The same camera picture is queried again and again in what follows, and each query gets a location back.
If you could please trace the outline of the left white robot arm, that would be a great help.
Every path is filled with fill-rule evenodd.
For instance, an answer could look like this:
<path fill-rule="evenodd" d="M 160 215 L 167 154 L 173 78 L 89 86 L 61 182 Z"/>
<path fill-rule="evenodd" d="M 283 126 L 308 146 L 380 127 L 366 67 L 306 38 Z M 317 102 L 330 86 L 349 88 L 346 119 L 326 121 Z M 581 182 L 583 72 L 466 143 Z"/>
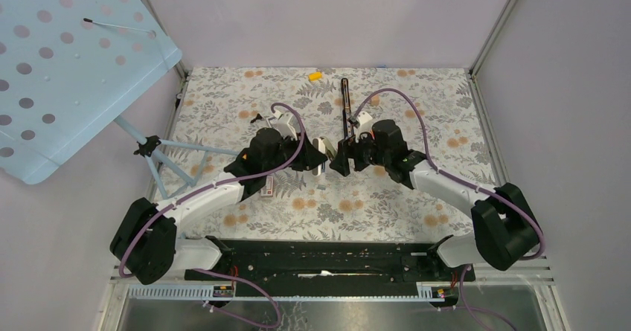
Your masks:
<path fill-rule="evenodd" d="M 335 149 L 327 138 L 308 138 L 296 124 L 301 124 L 297 114 L 276 112 L 271 125 L 259 129 L 213 181 L 160 202 L 135 200 L 109 247 L 120 262 L 120 277 L 135 277 L 144 285 L 172 270 L 202 269 L 212 279 L 226 277 L 231 261 L 219 247 L 207 238 L 182 235 L 213 212 L 256 195 L 277 171 L 320 174 Z"/>

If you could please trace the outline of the floral table mat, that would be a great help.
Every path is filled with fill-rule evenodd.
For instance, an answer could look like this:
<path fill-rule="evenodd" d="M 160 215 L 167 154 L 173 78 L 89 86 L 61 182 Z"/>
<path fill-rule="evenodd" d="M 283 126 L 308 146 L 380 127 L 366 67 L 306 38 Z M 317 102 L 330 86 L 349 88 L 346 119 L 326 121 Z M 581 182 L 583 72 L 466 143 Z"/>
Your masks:
<path fill-rule="evenodd" d="M 302 117 L 305 172 L 274 174 L 273 191 L 212 212 L 187 237 L 431 242 L 472 231 L 470 218 L 397 183 L 384 167 L 353 168 L 343 140 L 356 111 L 392 120 L 406 148 L 475 184 L 497 184 L 461 68 L 195 68 L 174 135 L 241 151 L 272 119 L 273 103 Z"/>

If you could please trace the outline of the white beige stapler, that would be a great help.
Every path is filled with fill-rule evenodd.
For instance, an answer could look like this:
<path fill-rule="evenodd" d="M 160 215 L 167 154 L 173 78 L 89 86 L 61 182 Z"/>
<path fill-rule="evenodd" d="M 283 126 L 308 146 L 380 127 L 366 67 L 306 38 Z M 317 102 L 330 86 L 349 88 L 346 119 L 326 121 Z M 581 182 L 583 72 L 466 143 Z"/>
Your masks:
<path fill-rule="evenodd" d="M 316 150 L 316 162 L 317 165 L 313 170 L 314 176 L 320 176 L 326 168 L 326 161 L 332 161 L 337 154 L 337 149 L 333 146 L 329 138 L 318 137 L 314 138 L 312 145 Z"/>

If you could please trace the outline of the yellow small block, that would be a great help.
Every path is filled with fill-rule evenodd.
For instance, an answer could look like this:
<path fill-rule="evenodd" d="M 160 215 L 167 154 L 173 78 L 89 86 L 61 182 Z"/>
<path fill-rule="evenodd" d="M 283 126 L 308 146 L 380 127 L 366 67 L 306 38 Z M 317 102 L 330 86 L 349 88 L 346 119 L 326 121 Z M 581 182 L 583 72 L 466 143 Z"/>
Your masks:
<path fill-rule="evenodd" d="M 323 74 L 320 71 L 313 72 L 313 73 L 308 75 L 308 79 L 311 82 L 316 81 L 316 80 L 320 80 L 322 77 L 323 77 Z"/>

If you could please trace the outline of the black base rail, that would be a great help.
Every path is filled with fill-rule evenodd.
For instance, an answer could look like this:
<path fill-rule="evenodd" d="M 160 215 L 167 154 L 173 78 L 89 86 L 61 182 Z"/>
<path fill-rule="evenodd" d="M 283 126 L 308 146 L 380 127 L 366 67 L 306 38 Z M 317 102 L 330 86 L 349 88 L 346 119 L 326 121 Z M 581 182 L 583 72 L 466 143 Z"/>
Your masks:
<path fill-rule="evenodd" d="M 249 280 L 272 297 L 417 297 L 419 283 L 457 286 L 460 268 L 446 266 L 421 242 L 228 240 L 212 271 Z"/>

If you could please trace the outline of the black small clip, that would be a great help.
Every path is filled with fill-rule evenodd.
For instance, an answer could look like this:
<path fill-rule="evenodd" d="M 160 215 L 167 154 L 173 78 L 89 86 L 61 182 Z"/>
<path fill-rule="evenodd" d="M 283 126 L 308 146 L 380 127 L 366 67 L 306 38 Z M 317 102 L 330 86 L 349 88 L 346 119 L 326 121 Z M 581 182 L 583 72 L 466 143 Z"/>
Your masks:
<path fill-rule="evenodd" d="M 255 123 L 259 120 L 263 120 L 263 116 L 261 114 L 257 114 L 253 119 L 250 120 L 250 123 Z"/>

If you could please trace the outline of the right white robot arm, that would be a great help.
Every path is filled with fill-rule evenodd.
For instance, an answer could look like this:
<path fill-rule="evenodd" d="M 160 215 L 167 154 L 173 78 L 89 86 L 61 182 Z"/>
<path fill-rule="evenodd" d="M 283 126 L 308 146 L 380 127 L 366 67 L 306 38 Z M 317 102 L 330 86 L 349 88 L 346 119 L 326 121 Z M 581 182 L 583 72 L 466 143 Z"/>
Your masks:
<path fill-rule="evenodd" d="M 338 142 L 332 170 L 348 176 L 352 170 L 382 167 L 396 183 L 428 193 L 471 218 L 471 232 L 432 246 L 426 268 L 434 279 L 445 280 L 466 264 L 487 263 L 505 271 L 540 244 L 542 231 L 516 185 L 475 184 L 433 167 L 427 154 L 408 147 L 392 119 L 374 120 L 363 112 L 352 122 L 356 133 Z"/>

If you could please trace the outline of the blue perforated stand panel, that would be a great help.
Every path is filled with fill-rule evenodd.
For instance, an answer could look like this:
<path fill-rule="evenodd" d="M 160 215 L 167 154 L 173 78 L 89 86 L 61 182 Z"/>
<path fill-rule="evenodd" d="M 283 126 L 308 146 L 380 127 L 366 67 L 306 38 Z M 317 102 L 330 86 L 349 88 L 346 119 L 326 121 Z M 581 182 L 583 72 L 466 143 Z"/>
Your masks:
<path fill-rule="evenodd" d="M 1 168 L 46 180 L 181 58 L 141 0 L 1 0 Z"/>

